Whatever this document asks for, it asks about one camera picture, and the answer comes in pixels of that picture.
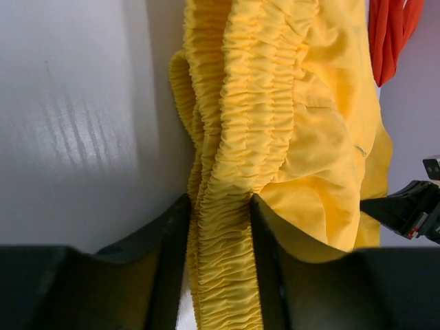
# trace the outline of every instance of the yellow garment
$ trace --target yellow garment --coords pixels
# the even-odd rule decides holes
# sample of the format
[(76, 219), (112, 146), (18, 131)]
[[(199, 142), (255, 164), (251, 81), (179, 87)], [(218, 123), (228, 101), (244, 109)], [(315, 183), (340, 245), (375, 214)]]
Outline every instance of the yellow garment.
[(199, 329), (262, 329), (252, 193), (335, 248), (378, 245), (379, 225), (359, 202), (386, 194), (391, 141), (364, 6), (186, 1), (170, 81), (196, 149), (188, 269)]

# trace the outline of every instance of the robotic claw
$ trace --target robotic claw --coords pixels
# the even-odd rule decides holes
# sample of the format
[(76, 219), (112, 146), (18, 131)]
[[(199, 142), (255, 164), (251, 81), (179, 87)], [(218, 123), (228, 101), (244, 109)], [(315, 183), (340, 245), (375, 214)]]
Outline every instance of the robotic claw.
[[(440, 155), (423, 165), (432, 181), (440, 180)], [(412, 181), (395, 194), (361, 201), (360, 209), (400, 236), (440, 244), (440, 188), (430, 181)]]

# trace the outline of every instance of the red fabric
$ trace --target red fabric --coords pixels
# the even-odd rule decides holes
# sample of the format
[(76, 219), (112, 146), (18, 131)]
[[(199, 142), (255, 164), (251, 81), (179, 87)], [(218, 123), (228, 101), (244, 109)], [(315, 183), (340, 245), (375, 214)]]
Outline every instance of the red fabric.
[(400, 52), (419, 23), (424, 0), (370, 0), (368, 37), (377, 86), (388, 82), (397, 70)]

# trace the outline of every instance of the gray surface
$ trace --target gray surface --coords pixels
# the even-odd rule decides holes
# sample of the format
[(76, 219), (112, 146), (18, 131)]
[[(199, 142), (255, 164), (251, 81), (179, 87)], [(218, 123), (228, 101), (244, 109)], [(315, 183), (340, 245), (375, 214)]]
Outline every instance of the gray surface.
[(184, 193), (193, 148), (167, 81), (183, 7), (0, 2), (0, 243), (93, 251)]
[[(412, 179), (428, 180), (422, 159), (440, 154), (440, 1), (425, 1), (422, 18), (402, 52), (397, 74), (382, 88), (384, 124), (394, 143), (390, 191)], [(425, 239), (409, 241), (382, 230), (382, 245), (433, 245)]]

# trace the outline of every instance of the orange-red garment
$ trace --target orange-red garment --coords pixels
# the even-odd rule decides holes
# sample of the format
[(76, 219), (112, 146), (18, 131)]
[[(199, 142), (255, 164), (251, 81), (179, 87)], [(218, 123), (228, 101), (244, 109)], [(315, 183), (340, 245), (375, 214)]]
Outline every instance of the orange-red garment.
[(424, 0), (370, 0), (368, 34), (371, 62), (377, 86), (387, 83), (397, 61), (420, 20)]

